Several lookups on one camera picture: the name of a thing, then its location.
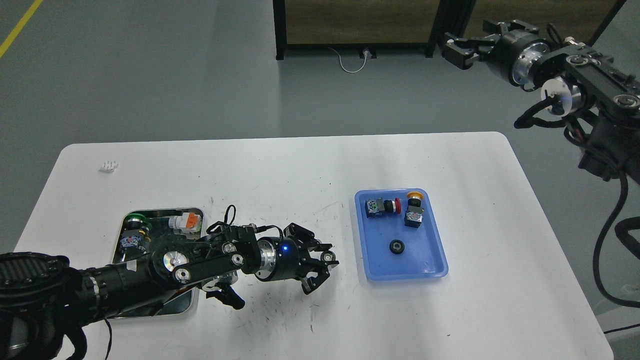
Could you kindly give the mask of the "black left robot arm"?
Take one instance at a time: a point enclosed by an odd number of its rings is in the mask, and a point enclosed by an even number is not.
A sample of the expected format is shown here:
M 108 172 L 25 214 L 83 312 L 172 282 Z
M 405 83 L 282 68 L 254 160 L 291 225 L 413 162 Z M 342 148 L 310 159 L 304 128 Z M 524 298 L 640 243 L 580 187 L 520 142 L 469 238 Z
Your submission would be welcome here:
M 235 225 L 235 205 L 205 235 L 146 249 L 130 240 L 135 255 L 100 268 L 76 269 L 63 255 L 14 251 L 1 255 L 1 358 L 50 360 L 64 339 L 71 360 L 88 351 L 83 328 L 140 307 L 155 315 L 166 303 L 193 289 L 240 310 L 245 301 L 233 290 L 238 271 L 259 281 L 296 280 L 308 295 L 339 261 L 330 243 L 291 223 L 277 236 L 258 237 L 271 225 Z

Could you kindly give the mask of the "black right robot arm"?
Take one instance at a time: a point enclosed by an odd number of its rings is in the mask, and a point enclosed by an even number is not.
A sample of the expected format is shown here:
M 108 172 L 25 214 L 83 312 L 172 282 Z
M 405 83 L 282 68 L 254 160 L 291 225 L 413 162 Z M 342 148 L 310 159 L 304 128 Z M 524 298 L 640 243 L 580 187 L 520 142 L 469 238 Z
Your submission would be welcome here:
M 443 35 L 442 56 L 458 69 L 482 62 L 508 84 L 525 92 L 540 91 L 540 100 L 514 121 L 516 129 L 532 127 L 563 130 L 570 144 L 582 151 L 578 168 L 604 182 L 618 180 L 620 192 L 611 214 L 595 241 L 592 273 L 606 300 L 638 308 L 638 300 L 611 294 L 602 282 L 601 252 L 606 235 L 615 237 L 629 253 L 639 256 L 639 217 L 618 219 L 638 183 L 639 82 L 615 67 L 614 58 L 546 25 L 547 37 L 532 23 L 514 19 L 485 20 L 483 37 Z

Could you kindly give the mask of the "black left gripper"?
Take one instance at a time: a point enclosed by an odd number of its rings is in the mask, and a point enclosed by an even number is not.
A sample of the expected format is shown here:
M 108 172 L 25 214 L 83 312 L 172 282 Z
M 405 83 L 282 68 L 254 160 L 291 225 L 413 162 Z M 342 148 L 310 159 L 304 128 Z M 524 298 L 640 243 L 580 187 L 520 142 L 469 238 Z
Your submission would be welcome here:
M 296 223 L 286 226 L 283 234 L 285 238 L 280 242 L 276 237 L 261 237 L 257 241 L 260 264 L 254 275 L 259 281 L 298 280 L 302 292 L 309 295 L 339 264 L 337 259 L 327 263 L 322 261 L 322 255 L 318 259 L 309 256 L 311 253 L 331 253 L 333 245 L 322 243 L 313 231 Z

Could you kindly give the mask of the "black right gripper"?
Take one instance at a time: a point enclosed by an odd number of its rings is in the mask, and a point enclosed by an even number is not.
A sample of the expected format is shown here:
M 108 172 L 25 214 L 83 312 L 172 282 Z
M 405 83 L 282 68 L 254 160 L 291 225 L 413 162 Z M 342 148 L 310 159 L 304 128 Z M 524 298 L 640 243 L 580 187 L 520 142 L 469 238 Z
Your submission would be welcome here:
M 448 39 L 444 59 L 458 69 L 486 62 L 490 71 L 515 87 L 534 84 L 533 67 L 551 46 L 539 35 L 540 28 L 519 19 L 483 20 L 483 39 Z

